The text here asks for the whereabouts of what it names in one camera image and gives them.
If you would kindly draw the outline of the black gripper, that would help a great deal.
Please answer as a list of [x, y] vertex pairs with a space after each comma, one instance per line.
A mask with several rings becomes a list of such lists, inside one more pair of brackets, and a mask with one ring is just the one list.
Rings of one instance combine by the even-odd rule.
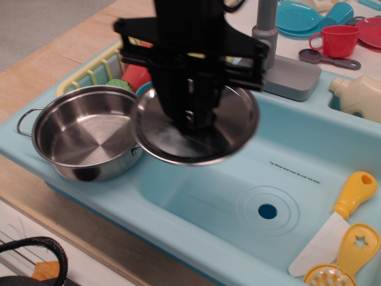
[[234, 29], [225, 14], [243, 1], [155, 1], [156, 15], [114, 23], [125, 63], [147, 67], [164, 114], [179, 129], [190, 128], [188, 78], [211, 68], [215, 76], [193, 79], [194, 126], [211, 126], [225, 85], [261, 90], [269, 47]]

